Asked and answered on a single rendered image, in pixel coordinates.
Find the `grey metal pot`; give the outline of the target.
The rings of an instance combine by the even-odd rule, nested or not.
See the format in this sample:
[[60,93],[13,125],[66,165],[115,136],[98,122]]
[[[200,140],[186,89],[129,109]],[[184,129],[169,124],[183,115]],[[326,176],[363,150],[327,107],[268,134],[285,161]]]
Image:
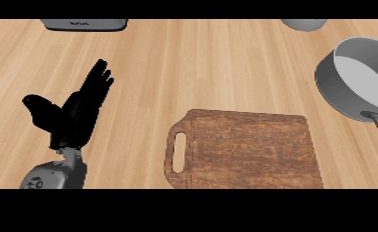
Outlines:
[[332,108],[378,127],[378,39],[344,39],[317,64],[314,81]]

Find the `grey round container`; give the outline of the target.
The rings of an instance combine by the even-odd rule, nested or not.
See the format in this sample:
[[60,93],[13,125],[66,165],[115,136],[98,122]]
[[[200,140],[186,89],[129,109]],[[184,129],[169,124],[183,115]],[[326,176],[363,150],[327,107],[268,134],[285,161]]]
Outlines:
[[282,19],[282,23],[296,31],[316,31],[326,23],[326,19]]

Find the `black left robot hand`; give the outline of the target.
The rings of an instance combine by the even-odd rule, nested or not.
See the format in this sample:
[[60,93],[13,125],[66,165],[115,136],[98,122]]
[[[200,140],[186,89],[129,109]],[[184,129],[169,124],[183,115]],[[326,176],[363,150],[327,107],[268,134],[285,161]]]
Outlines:
[[106,69],[107,63],[98,59],[84,80],[62,106],[39,95],[29,94],[22,103],[31,113],[32,124],[50,133],[50,148],[79,149],[88,142],[98,110],[113,79]]

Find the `grey appliance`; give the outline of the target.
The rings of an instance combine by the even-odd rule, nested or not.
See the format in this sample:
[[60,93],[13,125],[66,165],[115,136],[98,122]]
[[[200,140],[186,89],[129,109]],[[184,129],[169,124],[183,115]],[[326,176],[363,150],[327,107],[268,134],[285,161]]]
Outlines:
[[48,30],[112,32],[127,27],[127,19],[42,19]]

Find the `brown wooden cutting board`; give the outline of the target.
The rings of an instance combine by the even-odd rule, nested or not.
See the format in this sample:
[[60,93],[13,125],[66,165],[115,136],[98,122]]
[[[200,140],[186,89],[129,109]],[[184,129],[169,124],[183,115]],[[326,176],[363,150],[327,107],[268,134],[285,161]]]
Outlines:
[[307,119],[189,110],[168,132],[163,174],[181,189],[320,188]]

